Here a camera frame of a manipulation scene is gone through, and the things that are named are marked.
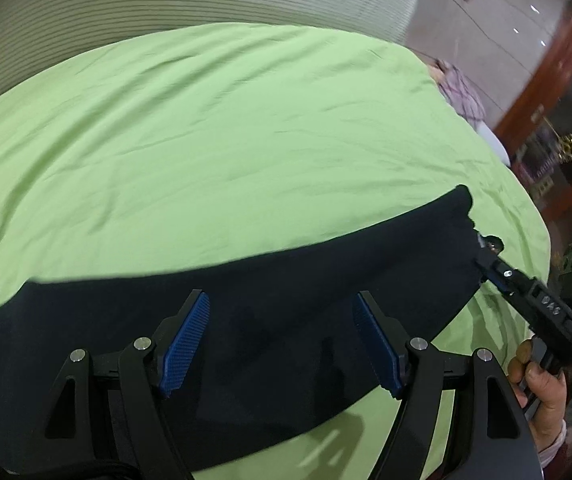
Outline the right forearm pale sleeve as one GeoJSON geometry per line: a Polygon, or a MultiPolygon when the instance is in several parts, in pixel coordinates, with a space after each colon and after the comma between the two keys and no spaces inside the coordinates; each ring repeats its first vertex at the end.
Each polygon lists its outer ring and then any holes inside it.
{"type": "Polygon", "coordinates": [[[562,448],[567,437],[567,423],[562,420],[562,429],[559,431],[556,439],[546,448],[538,453],[538,459],[541,469],[545,469],[556,457],[558,451],[562,448]]]}

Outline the person's right hand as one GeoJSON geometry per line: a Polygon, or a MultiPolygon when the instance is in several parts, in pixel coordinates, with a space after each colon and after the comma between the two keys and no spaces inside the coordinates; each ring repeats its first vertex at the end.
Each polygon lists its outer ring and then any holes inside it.
{"type": "Polygon", "coordinates": [[[529,427],[536,449],[543,452],[563,433],[567,387],[563,373],[551,375],[532,361],[531,355],[532,340],[522,341],[514,358],[508,363],[507,379],[521,406],[527,403],[527,396],[518,387],[521,382],[526,382],[526,386],[540,401],[529,427]]]}

